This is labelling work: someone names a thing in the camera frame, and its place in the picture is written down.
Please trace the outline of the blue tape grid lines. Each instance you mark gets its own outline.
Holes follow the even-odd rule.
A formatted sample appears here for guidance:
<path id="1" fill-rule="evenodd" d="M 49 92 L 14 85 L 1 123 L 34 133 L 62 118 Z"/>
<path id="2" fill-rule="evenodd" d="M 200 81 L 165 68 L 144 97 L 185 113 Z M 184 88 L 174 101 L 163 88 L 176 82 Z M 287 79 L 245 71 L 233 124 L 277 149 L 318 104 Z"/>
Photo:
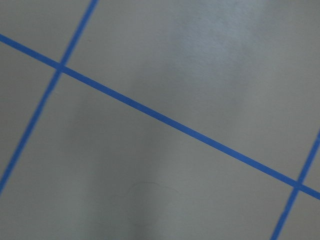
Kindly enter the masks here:
<path id="1" fill-rule="evenodd" d="M 8 181 L 17 165 L 17 163 L 19 162 L 19 159 L 21 157 L 21 154 L 25 148 L 25 146 L 27 145 L 35 127 L 37 126 L 40 116 L 42 115 L 45 106 L 48 102 L 49 97 L 51 96 L 53 90 L 55 89 L 57 83 L 60 80 L 60 77 L 62 74 L 68 75 L 74 79 L 76 79 L 77 81 L 105 94 L 108 95 L 109 97 L 127 105 L 130 106 L 132 108 L 134 108 L 135 110 L 142 112 L 148 116 L 150 116 L 151 118 L 158 120 L 162 123 L 164 123 L 167 126 L 170 126 L 188 136 L 190 136 L 193 139 L 196 139 L 248 166 L 251 166 L 252 168 L 265 173 L 266 175 L 290 186 L 292 188 L 292 192 L 289 195 L 289 198 L 285 204 L 285 207 L 283 209 L 283 212 L 280 215 L 279 220 L 277 221 L 277 224 L 275 226 L 275 229 L 272 232 L 271 235 L 271 239 L 272 240 L 277 240 L 280 236 L 280 233 L 286 223 L 286 220 L 292 210 L 292 207 L 296 201 L 296 198 L 298 196 L 298 194 L 300 192 L 311 196 L 312 198 L 319 200 L 320 198 L 320 193 L 319 191 L 316 191 L 315 189 L 308 187 L 306 185 L 304 185 L 304 180 L 306 179 L 306 176 L 312 166 L 312 163 L 314 162 L 316 153 L 319 150 L 319 146 L 320 146 L 320 136 L 317 135 L 314 139 L 314 142 L 312 144 L 312 147 L 308 153 L 308 156 L 304 162 L 304 165 L 301 169 L 301 172 L 299 174 L 298 179 L 294 180 L 286 175 L 284 175 L 283 173 L 276 171 L 275 169 L 272 169 L 176 120 L 173 120 L 172 118 L 161 114 L 158 111 L 155 111 L 152 108 L 147 107 L 146 105 L 143 105 L 69 67 L 67 67 L 67 63 L 70 60 L 79 40 L 82 37 L 82 34 L 88 24 L 88 22 L 90 21 L 91 16 L 94 14 L 94 11 L 98 5 L 98 1 L 97 0 L 91 0 L 84 12 L 84 14 L 82 15 L 80 21 L 78 22 L 77 28 L 74 31 L 71 40 L 69 41 L 66 50 L 64 51 L 60 61 L 55 61 L 49 57 L 47 57 L 46 55 L 43 55 L 23 44 L 21 44 L 18 41 L 13 40 L 10 37 L 7 37 L 4 34 L 1 34 L 0 36 L 0 41 L 2 43 L 4 43 L 5 45 L 25 54 L 30 56 L 31 58 L 38 60 L 39 62 L 50 66 L 51 68 L 54 69 L 54 74 L 52 75 L 45 91 L 43 92 L 42 97 L 40 98 L 33 114 L 31 115 L 31 118 L 17 144 L 17 146 L 15 147 L 15 150 L 5 168 L 5 170 L 3 171 L 3 174 L 1 176 L 0 179 L 0 190 L 4 191 L 4 189 L 6 188 Z"/>

